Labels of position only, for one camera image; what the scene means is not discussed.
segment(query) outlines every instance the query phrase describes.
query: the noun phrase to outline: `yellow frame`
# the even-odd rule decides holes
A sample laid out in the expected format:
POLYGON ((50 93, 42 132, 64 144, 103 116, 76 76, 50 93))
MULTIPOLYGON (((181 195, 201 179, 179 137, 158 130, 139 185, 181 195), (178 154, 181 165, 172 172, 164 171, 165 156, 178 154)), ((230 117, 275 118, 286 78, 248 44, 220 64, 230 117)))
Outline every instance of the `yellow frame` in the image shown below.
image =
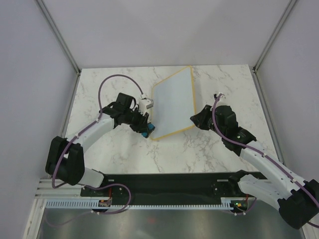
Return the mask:
MULTIPOLYGON (((196 103, 195 103, 196 101, 195 101, 195 86, 194 86, 194 76, 193 76, 193 68, 192 68, 192 66, 186 66, 186 67, 182 68, 181 70, 175 72, 174 74, 168 76, 168 77, 165 78, 164 80, 161 80, 160 82, 156 83, 156 84, 152 87, 152 99, 154 98, 154 88, 155 88, 155 86, 157 86, 159 83, 162 83, 163 81, 169 79, 170 77, 176 75, 177 73, 179 73, 179 72, 185 70, 185 69, 188 68, 188 67, 190 68, 191 86, 192 86, 193 101, 194 101, 194 115, 195 115, 195 114, 196 114, 196 103)), ((159 139, 161 139, 161 138, 165 138, 165 137, 167 137, 167 136, 171 136, 171 135, 173 135, 173 134, 176 134, 176 133, 179 133, 179 132, 183 132, 183 131, 188 130, 188 129, 193 128, 193 127, 194 127, 194 125, 192 125, 192 126, 190 126, 190 127, 187 127, 187 128, 184 128, 184 129, 181 129, 181 130, 178 130, 178 131, 175 131, 175 132, 173 132, 173 133, 169 133, 169 134, 167 134, 167 135, 163 135, 163 136, 158 137, 158 138, 152 138, 152 135, 151 135, 150 138, 151 138, 151 140, 159 140, 159 139)))

